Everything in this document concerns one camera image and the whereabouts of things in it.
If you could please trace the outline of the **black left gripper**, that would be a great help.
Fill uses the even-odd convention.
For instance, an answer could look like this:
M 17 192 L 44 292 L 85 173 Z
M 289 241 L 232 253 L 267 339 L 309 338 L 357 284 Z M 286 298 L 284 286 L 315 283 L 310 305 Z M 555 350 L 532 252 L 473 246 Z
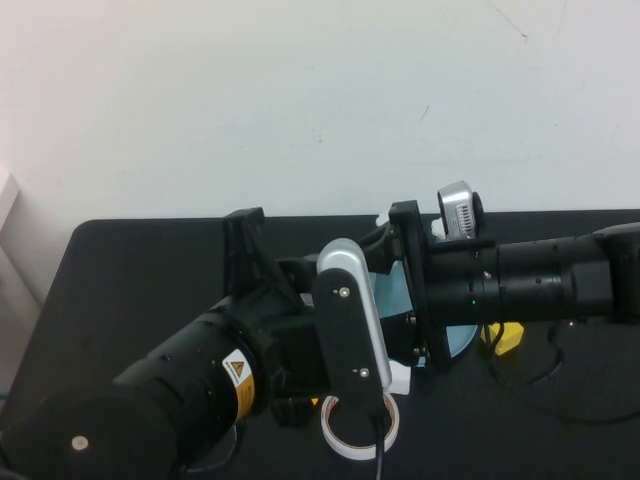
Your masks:
M 272 402 L 276 424 L 305 428 L 310 397 L 325 388 L 313 308 L 303 296 L 314 275 L 300 259 L 276 260 L 264 243 L 262 207 L 240 209 L 222 221 L 223 295 L 239 297 L 239 329 L 258 370 L 260 395 Z

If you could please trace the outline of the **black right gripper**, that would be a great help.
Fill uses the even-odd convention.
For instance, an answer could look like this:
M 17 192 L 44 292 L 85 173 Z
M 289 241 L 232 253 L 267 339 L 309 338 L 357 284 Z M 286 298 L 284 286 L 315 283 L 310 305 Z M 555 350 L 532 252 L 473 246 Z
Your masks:
M 388 275 L 402 260 L 415 312 L 382 318 L 387 355 L 417 366 L 426 348 L 428 364 L 448 371 L 447 328 L 487 324 L 495 313 L 495 279 L 485 276 L 495 271 L 495 239 L 431 242 L 415 200 L 394 203 L 389 220 L 359 239 L 370 273 Z

